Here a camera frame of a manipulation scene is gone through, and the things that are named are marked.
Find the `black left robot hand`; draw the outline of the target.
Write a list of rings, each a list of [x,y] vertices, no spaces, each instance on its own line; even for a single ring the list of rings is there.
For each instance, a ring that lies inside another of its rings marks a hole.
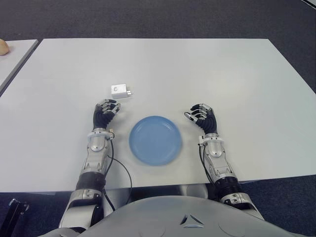
[[[96,104],[93,114],[93,129],[106,129],[121,108],[121,104],[113,99],[103,99]]]

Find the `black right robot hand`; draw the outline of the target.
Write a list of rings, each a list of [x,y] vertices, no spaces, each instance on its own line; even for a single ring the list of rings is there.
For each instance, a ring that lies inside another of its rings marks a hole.
[[[207,104],[193,105],[190,108],[190,112],[184,112],[184,116],[201,128],[205,135],[218,133],[214,111]]]

